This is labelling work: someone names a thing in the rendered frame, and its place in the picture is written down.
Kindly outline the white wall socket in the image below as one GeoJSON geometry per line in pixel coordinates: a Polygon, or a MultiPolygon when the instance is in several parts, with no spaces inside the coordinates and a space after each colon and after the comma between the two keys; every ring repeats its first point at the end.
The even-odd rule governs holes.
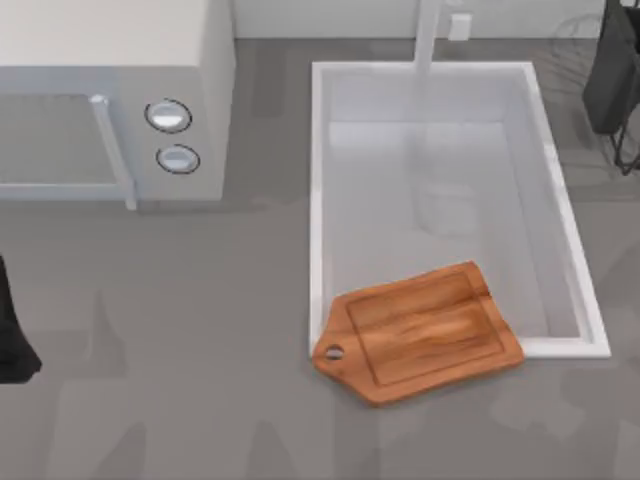
{"type": "Polygon", "coordinates": [[[470,13],[454,13],[450,17],[449,41],[468,41],[471,37],[473,16],[470,13]]]}

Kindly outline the tall white tap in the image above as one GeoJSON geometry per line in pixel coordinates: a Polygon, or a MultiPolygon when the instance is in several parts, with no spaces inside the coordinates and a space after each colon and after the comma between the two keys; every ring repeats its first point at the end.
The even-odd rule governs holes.
{"type": "Polygon", "coordinates": [[[415,190],[416,214],[420,229],[425,232],[428,232],[431,227],[432,212],[430,203],[433,199],[430,192],[432,184],[430,179],[431,166],[427,135],[427,107],[429,106],[430,69],[442,3],[443,0],[419,1],[419,17],[415,41],[415,100],[416,109],[420,114],[422,123],[421,132],[416,142],[418,149],[418,153],[416,154],[416,159],[418,160],[418,170],[416,173],[417,186],[415,190]]]}

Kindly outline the pale microwave oven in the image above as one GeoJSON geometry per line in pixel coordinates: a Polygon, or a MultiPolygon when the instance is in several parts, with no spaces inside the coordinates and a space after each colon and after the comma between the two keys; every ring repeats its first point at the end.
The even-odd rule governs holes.
{"type": "Polygon", "coordinates": [[[222,197],[235,82],[230,0],[0,0],[0,201],[121,201],[88,98],[109,99],[136,186],[151,201],[222,197]],[[184,103],[190,127],[152,128],[147,104],[184,103]],[[158,149],[195,150],[172,175],[158,149]]]}

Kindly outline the white sink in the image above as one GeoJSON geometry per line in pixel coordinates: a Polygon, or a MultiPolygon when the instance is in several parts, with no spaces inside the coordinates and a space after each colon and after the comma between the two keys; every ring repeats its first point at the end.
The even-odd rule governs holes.
{"type": "Polygon", "coordinates": [[[530,358],[611,348],[534,66],[312,66],[309,341],[332,300],[464,261],[530,358]]]}

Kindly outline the wooden cutting board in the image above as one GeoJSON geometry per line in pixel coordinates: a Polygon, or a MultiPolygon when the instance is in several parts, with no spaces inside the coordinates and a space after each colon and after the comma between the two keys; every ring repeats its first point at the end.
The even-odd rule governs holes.
{"type": "Polygon", "coordinates": [[[379,407],[514,368],[525,355],[467,261],[336,297],[311,359],[379,407]]]}

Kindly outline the large microwave knob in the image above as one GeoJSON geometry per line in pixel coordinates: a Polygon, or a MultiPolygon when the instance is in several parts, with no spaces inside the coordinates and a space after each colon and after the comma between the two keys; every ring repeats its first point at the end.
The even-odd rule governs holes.
{"type": "Polygon", "coordinates": [[[193,121],[192,113],[184,103],[169,98],[147,104],[144,116],[152,128],[166,134],[183,132],[193,121]]]}

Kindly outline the small microwave knob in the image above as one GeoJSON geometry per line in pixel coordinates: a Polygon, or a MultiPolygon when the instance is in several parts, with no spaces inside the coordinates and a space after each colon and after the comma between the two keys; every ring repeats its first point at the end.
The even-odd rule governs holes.
{"type": "Polygon", "coordinates": [[[192,148],[182,144],[174,144],[158,149],[155,159],[160,168],[172,175],[192,174],[201,164],[199,154],[192,148]]]}

